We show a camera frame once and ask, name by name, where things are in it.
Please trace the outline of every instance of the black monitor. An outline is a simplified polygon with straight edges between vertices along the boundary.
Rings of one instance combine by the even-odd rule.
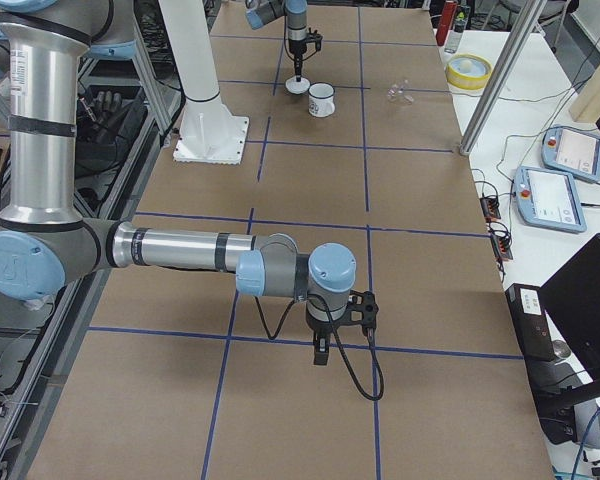
[[[600,233],[547,280],[540,288],[539,297],[594,380],[593,384],[574,389],[563,403],[575,405],[600,396]]]

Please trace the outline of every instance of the barcode label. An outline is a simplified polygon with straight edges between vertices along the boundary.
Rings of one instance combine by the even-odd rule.
[[[27,93],[27,52],[11,50],[11,95]]]

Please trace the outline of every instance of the white mug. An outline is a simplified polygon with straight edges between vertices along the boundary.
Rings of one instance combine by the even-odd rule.
[[[333,103],[335,90],[328,83],[314,83],[309,87],[309,113],[314,117],[328,117],[336,111]]]

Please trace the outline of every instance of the white stand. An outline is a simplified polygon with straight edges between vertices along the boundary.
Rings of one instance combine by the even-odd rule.
[[[160,0],[160,10],[187,96],[174,159],[240,163],[249,119],[222,103],[202,2]]]

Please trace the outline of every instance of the round white base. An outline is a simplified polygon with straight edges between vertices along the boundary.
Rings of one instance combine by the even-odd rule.
[[[294,95],[302,95],[309,90],[311,82],[304,77],[300,77],[300,81],[298,82],[294,76],[285,82],[285,86],[287,87],[289,93],[293,93]]]

